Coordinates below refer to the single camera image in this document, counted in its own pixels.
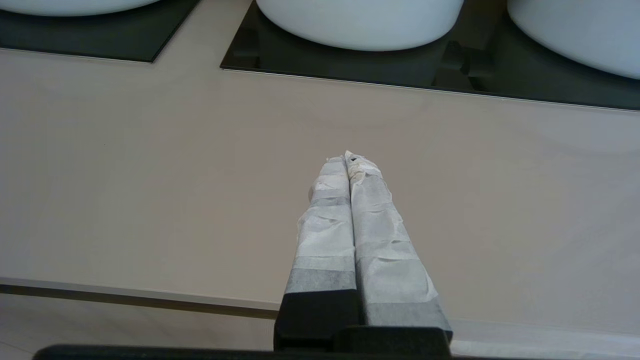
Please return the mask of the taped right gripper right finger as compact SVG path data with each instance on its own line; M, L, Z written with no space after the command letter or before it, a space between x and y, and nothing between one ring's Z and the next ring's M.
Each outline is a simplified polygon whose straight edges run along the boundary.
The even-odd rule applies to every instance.
M379 167L345 153L350 184L355 264L365 324L453 329L434 282L420 260Z

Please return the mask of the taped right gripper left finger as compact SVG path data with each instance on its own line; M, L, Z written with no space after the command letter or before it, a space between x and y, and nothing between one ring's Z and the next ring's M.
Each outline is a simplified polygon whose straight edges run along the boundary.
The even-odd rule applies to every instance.
M360 322L350 183L345 157L338 156L323 164L298 221L273 347L325 352L336 333Z

